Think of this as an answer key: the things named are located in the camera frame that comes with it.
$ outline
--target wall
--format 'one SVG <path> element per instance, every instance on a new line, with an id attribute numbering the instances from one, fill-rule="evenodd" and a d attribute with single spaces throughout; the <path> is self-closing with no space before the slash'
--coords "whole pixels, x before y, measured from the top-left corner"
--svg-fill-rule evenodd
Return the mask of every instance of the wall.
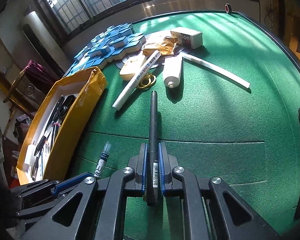
<path id="1" fill-rule="evenodd" d="M 5 77 L 10 83 L 12 83 L 15 80 L 16 76 L 20 73 L 20 70 L 16 65 L 13 64 L 10 55 L 1 44 L 0 71 L 5 72 Z M 5 97 L 5 94 L 0 90 L 0 128 L 2 130 L 2 133 L 4 133 L 5 129 L 7 128 L 5 136 L 14 143 L 18 144 L 17 139 L 12 133 L 14 131 L 15 119 L 23 115 L 23 113 L 19 109 L 16 109 L 15 114 L 12 116 L 11 121 L 8 124 L 11 114 L 10 108 L 12 107 L 12 103 L 4 103 L 3 100 L 5 99 Z"/>
<path id="2" fill-rule="evenodd" d="M 230 3 L 232 11 L 245 13 L 259 21 L 259 3 L 251 0 L 153 0 L 113 14 L 86 29 L 66 43 L 62 50 L 73 58 L 98 33 L 104 32 L 111 25 L 131 23 L 150 16 L 176 11 L 224 10 Z"/>
<path id="3" fill-rule="evenodd" d="M 57 77 L 29 42 L 19 24 L 29 6 L 31 11 L 38 13 L 45 24 L 33 0 L 8 0 L 6 7 L 0 13 L 0 38 L 21 68 L 24 68 L 32 59 L 45 66 L 50 74 Z"/>

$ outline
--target brown paper packet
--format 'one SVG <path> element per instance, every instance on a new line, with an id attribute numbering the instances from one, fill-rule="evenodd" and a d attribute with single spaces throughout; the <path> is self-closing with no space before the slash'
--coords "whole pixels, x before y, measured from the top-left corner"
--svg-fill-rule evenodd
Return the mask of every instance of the brown paper packet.
<path id="1" fill-rule="evenodd" d="M 173 51 L 177 45 L 175 38 L 158 38 L 158 40 L 147 41 L 142 46 L 143 55 L 149 57 L 155 50 L 161 52 L 161 55 L 174 55 Z"/>

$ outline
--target black cable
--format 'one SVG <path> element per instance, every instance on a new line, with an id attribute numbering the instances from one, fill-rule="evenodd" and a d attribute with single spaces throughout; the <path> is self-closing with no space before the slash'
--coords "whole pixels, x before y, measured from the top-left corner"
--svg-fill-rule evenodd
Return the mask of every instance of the black cable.
<path id="1" fill-rule="evenodd" d="M 273 10 L 273 6 L 272 6 L 272 0 L 270 0 L 270 9 L 267 11 L 267 14 L 264 18 L 265 25 L 270 29 L 274 27 L 273 13 L 274 13 L 274 10 Z M 270 20 L 270 26 L 266 23 L 267 18 L 269 18 L 269 20 Z"/>

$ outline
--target barcode label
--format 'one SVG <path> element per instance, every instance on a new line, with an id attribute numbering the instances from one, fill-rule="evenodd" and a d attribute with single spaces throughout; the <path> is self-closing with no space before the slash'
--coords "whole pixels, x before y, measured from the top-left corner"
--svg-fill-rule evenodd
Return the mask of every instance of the barcode label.
<path id="1" fill-rule="evenodd" d="M 159 183 L 159 165 L 153 163 L 152 187 L 158 187 Z"/>

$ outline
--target fabric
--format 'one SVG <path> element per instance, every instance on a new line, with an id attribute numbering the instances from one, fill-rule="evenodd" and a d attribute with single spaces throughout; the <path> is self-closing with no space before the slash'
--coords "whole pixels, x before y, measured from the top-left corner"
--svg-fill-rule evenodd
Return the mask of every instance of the fabric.
<path id="1" fill-rule="evenodd" d="M 29 81 L 41 92 L 48 94 L 53 84 L 57 81 L 52 77 L 44 66 L 30 60 L 28 65 L 24 68 L 26 77 Z"/>

